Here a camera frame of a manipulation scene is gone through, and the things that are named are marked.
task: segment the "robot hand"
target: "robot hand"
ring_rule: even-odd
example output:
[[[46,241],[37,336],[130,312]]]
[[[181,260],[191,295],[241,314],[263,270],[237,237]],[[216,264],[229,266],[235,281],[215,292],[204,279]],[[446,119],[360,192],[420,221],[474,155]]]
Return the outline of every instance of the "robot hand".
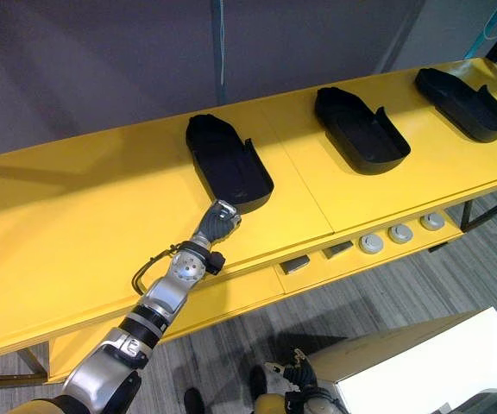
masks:
[[[287,414],[346,414],[338,399],[333,398],[326,389],[318,387],[316,374],[300,349],[294,349],[292,364],[283,367],[276,362],[265,362],[264,366],[299,388],[299,391],[285,393]]]
[[[241,222],[235,207],[216,200],[206,211],[193,237],[203,238],[210,244],[228,236]]]
[[[316,374],[306,358],[306,355],[298,349],[294,349],[293,364],[284,367],[276,362],[265,362],[264,366],[273,373],[283,375],[283,378],[299,387],[300,391],[307,387],[318,386]]]

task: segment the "black robot arm segment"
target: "black robot arm segment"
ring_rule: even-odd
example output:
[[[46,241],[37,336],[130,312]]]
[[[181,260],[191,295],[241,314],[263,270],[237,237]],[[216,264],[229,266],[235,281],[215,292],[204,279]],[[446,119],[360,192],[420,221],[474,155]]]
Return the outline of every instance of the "black robot arm segment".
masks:
[[[223,257],[210,252],[211,244],[226,237],[240,221],[235,207],[215,201],[191,239],[179,245],[166,275],[148,288],[119,327],[72,371],[62,394],[52,400],[31,401],[11,413],[125,413],[141,386],[137,370],[147,365],[187,294],[206,271],[221,269]]]

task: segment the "person's shoe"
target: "person's shoe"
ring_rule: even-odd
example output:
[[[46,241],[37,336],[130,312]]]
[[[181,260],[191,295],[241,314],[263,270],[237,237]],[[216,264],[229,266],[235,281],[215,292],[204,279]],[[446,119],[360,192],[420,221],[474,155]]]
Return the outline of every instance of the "person's shoe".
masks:
[[[255,365],[250,370],[248,388],[250,389],[250,397],[253,401],[256,401],[262,394],[267,393],[266,374],[260,365]]]
[[[183,394],[187,414],[204,414],[204,401],[197,388],[189,388]]]

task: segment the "silver button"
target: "silver button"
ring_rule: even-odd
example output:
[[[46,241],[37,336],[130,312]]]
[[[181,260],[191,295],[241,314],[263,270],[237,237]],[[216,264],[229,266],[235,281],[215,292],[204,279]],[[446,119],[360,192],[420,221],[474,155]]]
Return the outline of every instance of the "silver button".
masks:
[[[388,235],[398,244],[406,243],[413,238],[412,230],[405,224],[398,224],[388,229]]]
[[[360,238],[360,248],[365,253],[379,253],[383,249],[383,240],[378,235],[364,235]]]
[[[444,217],[439,215],[438,213],[429,213],[425,214],[419,220],[423,227],[428,230],[438,230],[444,227],[445,221]]]

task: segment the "yellow table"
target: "yellow table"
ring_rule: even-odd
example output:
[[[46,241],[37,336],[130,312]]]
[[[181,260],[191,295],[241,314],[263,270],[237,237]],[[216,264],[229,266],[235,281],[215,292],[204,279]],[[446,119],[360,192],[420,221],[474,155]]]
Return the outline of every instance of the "yellow table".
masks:
[[[487,84],[497,98],[495,64],[476,59],[435,67],[475,88]],[[217,246],[226,268],[200,284],[167,339],[461,235],[451,221],[429,232],[415,218],[496,189],[497,141],[480,144],[452,127],[417,93],[417,70],[333,84],[373,110],[384,105],[412,147],[399,166],[376,176],[352,171],[326,139],[312,114],[317,87],[198,112],[252,138],[275,189]],[[82,335],[96,341],[94,330],[136,301],[132,273],[191,233],[211,202],[185,144],[192,115],[0,155],[0,354],[53,340],[52,377],[62,378],[85,352],[67,354],[67,344]],[[385,228],[402,222],[415,239],[394,245]],[[381,254],[352,248],[327,261],[320,253],[375,230],[387,244]],[[310,254],[311,264],[299,273],[274,267],[301,254]],[[166,265],[151,269],[145,284]],[[204,298],[214,305],[201,315]]]

